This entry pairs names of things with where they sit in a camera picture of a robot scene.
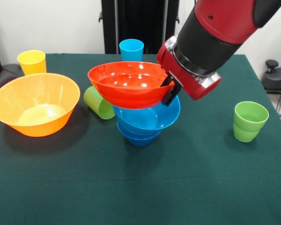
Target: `blue cup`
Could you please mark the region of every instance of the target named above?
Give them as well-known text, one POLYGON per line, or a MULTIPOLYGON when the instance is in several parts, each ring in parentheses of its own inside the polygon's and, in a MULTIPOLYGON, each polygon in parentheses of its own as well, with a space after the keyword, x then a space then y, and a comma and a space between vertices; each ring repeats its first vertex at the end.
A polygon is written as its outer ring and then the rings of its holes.
POLYGON ((119 44, 123 61, 141 61, 144 43, 137 39, 126 39, 119 44))
POLYGON ((138 137, 152 137, 172 125, 180 114, 180 100, 174 98, 169 106, 161 102, 148 109, 122 109, 112 106, 121 127, 126 134, 137 134, 138 137))
POLYGON ((121 126, 118 123, 118 130, 121 132, 121 134, 133 145, 135 146, 139 146, 139 147, 143 147, 146 146, 148 144, 150 144, 151 142, 153 142, 153 140, 155 138, 157 138, 157 136, 160 134, 161 131, 159 131, 157 134, 148 137, 148 138, 136 138, 136 137, 131 137, 129 135, 126 134, 126 132, 124 130, 121 129, 121 126))

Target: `green cup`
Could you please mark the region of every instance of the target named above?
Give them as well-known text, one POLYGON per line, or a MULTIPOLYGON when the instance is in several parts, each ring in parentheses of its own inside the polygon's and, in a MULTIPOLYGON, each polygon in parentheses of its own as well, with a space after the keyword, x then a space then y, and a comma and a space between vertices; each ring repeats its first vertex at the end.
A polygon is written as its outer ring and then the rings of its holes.
POLYGON ((109 120, 115 116, 112 105, 99 94, 94 86, 86 89, 83 100, 101 119, 109 120))
POLYGON ((252 141, 268 120, 267 109, 256 102, 240 102, 234 109, 234 137, 241 142, 252 141))

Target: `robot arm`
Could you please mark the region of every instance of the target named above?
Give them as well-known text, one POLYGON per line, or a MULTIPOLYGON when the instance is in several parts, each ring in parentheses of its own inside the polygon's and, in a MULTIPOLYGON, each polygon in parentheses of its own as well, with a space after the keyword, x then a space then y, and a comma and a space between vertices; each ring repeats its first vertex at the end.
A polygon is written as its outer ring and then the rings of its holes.
POLYGON ((157 61, 175 88, 163 99, 168 105, 181 88, 194 100, 213 90, 216 70, 281 6, 281 0, 199 0, 179 35, 168 39, 157 61))

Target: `blue bowl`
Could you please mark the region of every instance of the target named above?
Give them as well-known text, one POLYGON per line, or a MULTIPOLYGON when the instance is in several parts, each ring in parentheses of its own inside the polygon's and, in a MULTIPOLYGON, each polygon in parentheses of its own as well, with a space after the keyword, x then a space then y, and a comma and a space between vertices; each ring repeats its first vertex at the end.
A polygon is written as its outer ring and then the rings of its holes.
POLYGON ((119 121, 118 121, 118 129, 124 133, 126 136, 131 137, 131 138, 138 138, 138 139, 145 139, 145 138, 151 138, 153 136, 155 136, 156 134, 159 134, 161 131, 157 130, 154 132, 148 132, 148 133, 144 133, 144 134, 138 134, 135 133, 129 129, 127 129, 126 127, 124 127, 119 121))
POLYGON ((157 136, 160 134, 160 132, 158 132, 156 135, 154 136, 151 136, 149 138, 134 138, 134 137, 130 137, 130 136, 127 136, 127 134, 121 130, 121 127, 119 126, 119 123, 118 123, 118 130, 121 132, 121 134, 133 145, 135 146, 139 146, 139 147, 143 147, 143 146, 146 146, 148 144, 150 144, 151 142, 153 142, 153 140, 155 138, 157 138, 157 136))
POLYGON ((148 109, 122 109, 113 106, 119 124, 124 129, 138 134, 153 136, 172 125, 180 114, 180 100, 174 98, 169 106, 161 102, 148 109))

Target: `green tablecloth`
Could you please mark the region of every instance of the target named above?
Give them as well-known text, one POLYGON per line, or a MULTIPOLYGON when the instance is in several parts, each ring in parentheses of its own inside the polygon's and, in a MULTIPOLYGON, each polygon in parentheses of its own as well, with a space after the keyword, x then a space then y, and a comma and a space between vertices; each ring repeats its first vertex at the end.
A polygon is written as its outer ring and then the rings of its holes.
POLYGON ((25 137, 0 123, 0 225, 281 224, 281 122, 245 56, 219 69, 221 84, 202 100, 181 92, 177 122, 144 148, 82 100, 88 70, 115 60, 47 55, 48 71, 73 78, 81 99, 49 137, 25 137), (270 112, 251 143, 232 132, 243 100, 270 112))

